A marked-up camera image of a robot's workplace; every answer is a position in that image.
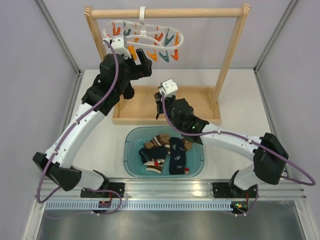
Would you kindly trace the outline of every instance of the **wooden base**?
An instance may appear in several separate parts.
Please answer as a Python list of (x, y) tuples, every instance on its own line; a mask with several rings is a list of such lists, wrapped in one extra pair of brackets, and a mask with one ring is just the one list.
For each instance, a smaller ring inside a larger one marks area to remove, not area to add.
[[(161, 114), (156, 120), (157, 106), (154, 94), (157, 86), (133, 86), (134, 97), (124, 100), (123, 108), (116, 105), (112, 121), (116, 125), (168, 125)], [(177, 99), (185, 98), (194, 109), (194, 115), (213, 124), (221, 122), (218, 103), (211, 110), (211, 96), (214, 86), (179, 86)]]

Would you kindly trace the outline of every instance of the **vent grille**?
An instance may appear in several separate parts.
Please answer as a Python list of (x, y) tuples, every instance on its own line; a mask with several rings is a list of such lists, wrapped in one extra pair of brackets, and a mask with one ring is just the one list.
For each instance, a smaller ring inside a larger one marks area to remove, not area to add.
[[(113, 200), (110, 210), (119, 205)], [(98, 200), (49, 200), (46, 210), (105, 210)], [(231, 201), (122, 201), (120, 210), (149, 211), (231, 211)]]

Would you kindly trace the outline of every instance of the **table surface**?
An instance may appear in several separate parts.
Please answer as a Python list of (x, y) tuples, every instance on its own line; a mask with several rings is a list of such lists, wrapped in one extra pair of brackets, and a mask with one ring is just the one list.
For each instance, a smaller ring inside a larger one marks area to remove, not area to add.
[[(154, 69), (152, 76), (134, 81), (132, 85), (154, 85), (173, 79), (179, 85), (216, 84), (219, 69)], [(78, 92), (73, 115), (81, 98), (92, 85), (99, 70), (86, 70)], [(253, 70), (230, 69), (218, 99), (222, 128), (229, 131), (263, 136), (270, 132), (267, 116)], [(92, 131), (77, 153), (73, 165), (97, 170), (108, 178), (133, 178), (124, 167), (124, 147), (128, 133), (141, 126), (114, 125), (113, 110)], [(204, 145), (204, 167), (194, 179), (230, 179), (236, 170), (251, 161), (236, 153), (213, 145)]]

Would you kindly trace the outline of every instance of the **black bracket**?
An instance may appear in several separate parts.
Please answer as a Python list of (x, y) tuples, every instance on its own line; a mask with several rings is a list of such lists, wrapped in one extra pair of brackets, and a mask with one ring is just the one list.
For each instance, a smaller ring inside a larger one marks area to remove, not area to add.
[[(125, 186), (123, 182), (109, 182), (108, 183), (108, 188), (106, 190), (112, 190), (118, 193), (121, 198), (124, 197), (124, 192), (125, 192)], [(80, 194), (80, 198), (89, 198), (89, 199), (104, 199), (104, 198), (109, 198), (110, 194), (109, 192), (93, 192), (88, 189), (83, 188)], [(119, 197), (112, 193), (111, 197), (113, 199), (118, 199)]]
[(247, 191), (244, 191), (242, 193), (238, 193), (237, 196), (235, 196), (229, 186), (229, 182), (214, 182), (212, 183), (212, 191), (213, 196), (216, 199), (246, 199), (247, 193), (249, 195), (250, 199), (256, 198), (257, 189), (256, 186), (251, 186)]

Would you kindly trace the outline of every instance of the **cable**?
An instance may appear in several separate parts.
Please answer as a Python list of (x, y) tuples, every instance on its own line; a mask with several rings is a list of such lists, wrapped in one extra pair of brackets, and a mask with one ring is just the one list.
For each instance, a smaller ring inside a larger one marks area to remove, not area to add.
[[(118, 62), (118, 57), (117, 57), (117, 54), (114, 50), (114, 48), (111, 46), (111, 44), (108, 42), (108, 41), (105, 41), (104, 42), (108, 45), (108, 47), (110, 48), (111, 52), (112, 52), (112, 55), (114, 57), (114, 62), (115, 62), (115, 74), (114, 74), (114, 80), (111, 84), (111, 87), (109, 88), (108, 92), (103, 96), (103, 98), (101, 98), (100, 101), (98, 101), (93, 107), (91, 107), (89, 110), (87, 110), (84, 114), (82, 114), (77, 120), (76, 122), (77, 123), (73, 123), (69, 128), (68, 130), (63, 134), (63, 136), (61, 137), (60, 141), (58, 142), (58, 144), (56, 145), (55, 149), (54, 149), (54, 152), (58, 152), (61, 144), (64, 142), (64, 140), (66, 139), (66, 137), (70, 134), (70, 132), (74, 129), (74, 127), (76, 125), (79, 124), (79, 122), (85, 117), (87, 116), (90, 112), (92, 112), (94, 109), (96, 109), (99, 105), (101, 105), (104, 100), (107, 99), (107, 97), (110, 95), (110, 93), (113, 91), (113, 89), (115, 88), (115, 85), (117, 83), (117, 80), (118, 80), (118, 75), (119, 75), (119, 62)], [(41, 174), (41, 177), (40, 177), (40, 181), (39, 181), (39, 184), (38, 184), (38, 187), (37, 187), (37, 190), (36, 190), (36, 200), (39, 204), (43, 204), (44, 202), (46, 202), (53, 194), (55, 194), (56, 191), (58, 191), (61, 187), (58, 186), (56, 189), (54, 189), (45, 199), (41, 200), (40, 199), (40, 193), (41, 193), (41, 187), (42, 187), (42, 183), (45, 179), (45, 176), (46, 176), (46, 173), (48, 171), (48, 168), (50, 166), (50, 163), (53, 161), (53, 159), (55, 158), (56, 154), (55, 153), (52, 153), (51, 157), (49, 158), (48, 162), (46, 163), (43, 171), (42, 171), (42, 174)]]
[[(215, 196), (213, 196), (212, 194), (211, 194), (211, 190), (213, 191), (214, 189), (213, 188), (211, 188), (210, 190), (209, 190), (209, 194), (212, 196), (212, 197), (215, 197)], [(237, 207), (237, 209), (240, 211), (240, 212), (243, 212), (243, 213), (240, 213), (240, 214), (236, 214), (236, 217), (237, 216), (244, 216), (245, 214), (248, 214), (249, 212), (251, 212), (251, 210), (254, 208), (254, 206), (256, 205), (256, 203), (257, 203), (257, 200), (258, 200), (258, 197), (259, 197), (259, 194), (258, 194), (258, 184), (256, 185), (256, 195), (255, 195), (255, 199), (254, 199), (254, 202), (253, 202), (253, 205), (252, 205), (252, 207), (251, 208), (249, 208), (249, 198), (247, 197), (247, 200), (245, 201), (245, 203), (244, 204), (247, 204), (248, 205), (248, 207), (247, 207), (247, 211), (243, 211), (243, 210), (241, 210), (241, 209), (239, 209), (238, 207)], [(230, 214), (230, 215), (235, 215), (234, 213), (232, 213), (232, 212), (223, 212), (223, 213), (226, 213), (226, 214)]]
[(289, 159), (286, 159), (285, 157), (283, 157), (280, 154), (276, 153), (275, 151), (269, 149), (268, 147), (265, 147), (265, 146), (261, 145), (260, 143), (257, 143), (255, 141), (253, 141), (252, 139), (249, 139), (245, 136), (241, 136), (239, 134), (236, 134), (234, 132), (229, 132), (229, 131), (219, 131), (219, 132), (218, 131), (208, 131), (208, 132), (201, 132), (201, 133), (187, 133), (187, 132), (182, 132), (182, 131), (176, 129), (176, 127), (172, 124), (172, 122), (170, 121), (170, 119), (167, 115), (164, 93), (162, 94), (161, 102), (162, 102), (162, 109), (163, 109), (165, 119), (168, 122), (168, 124), (170, 125), (170, 127), (173, 128), (173, 130), (175, 130), (176, 132), (178, 132), (182, 135), (191, 136), (191, 137), (198, 137), (198, 136), (209, 135), (209, 134), (226, 134), (226, 135), (231, 135), (231, 136), (237, 137), (239, 139), (245, 140), (246, 142), (250, 141), (252, 144), (258, 146), (259, 148), (262, 148), (263, 150), (267, 151), (268, 153), (274, 155), (275, 157), (279, 158), (280, 160), (284, 161), (285, 163), (287, 163), (287, 164), (291, 165), (292, 167), (294, 167), (295, 169), (297, 169), (299, 172), (301, 172), (303, 175), (305, 175), (311, 182), (305, 182), (305, 181), (296, 180), (296, 179), (293, 179), (293, 178), (290, 178), (287, 176), (281, 176), (283, 179), (290, 180), (290, 181), (295, 182), (297, 184), (302, 184), (302, 185), (307, 185), (307, 186), (316, 185), (316, 181), (313, 179), (313, 177), (310, 176), (309, 173), (307, 173), (301, 167), (296, 165), (294, 162), (290, 161)]
[[(86, 190), (89, 190), (91, 192), (95, 192), (95, 193), (103, 193), (103, 192), (109, 192), (109, 193), (113, 193), (115, 195), (117, 195), (117, 197), (120, 199), (120, 203), (118, 204), (118, 206), (112, 210), (112, 211), (107, 211), (107, 212), (100, 212), (100, 213), (97, 213), (99, 215), (110, 215), (110, 214), (114, 214), (122, 205), (122, 198), (120, 196), (119, 193), (117, 193), (116, 191), (112, 191), (112, 190), (94, 190), (92, 188), (86, 188)], [(92, 214), (93, 212), (92, 211), (84, 211), (84, 212), (78, 212), (78, 213), (74, 213), (74, 214), (71, 214), (71, 215), (68, 215), (68, 216), (49, 216), (47, 214), (47, 212), (45, 211), (44, 212), (44, 215), (45, 217), (47, 217), (48, 219), (51, 219), (51, 220), (59, 220), (59, 219), (65, 219), (65, 218), (69, 218), (69, 217), (74, 217), (74, 216), (78, 216), (78, 215), (85, 215), (85, 214)]]

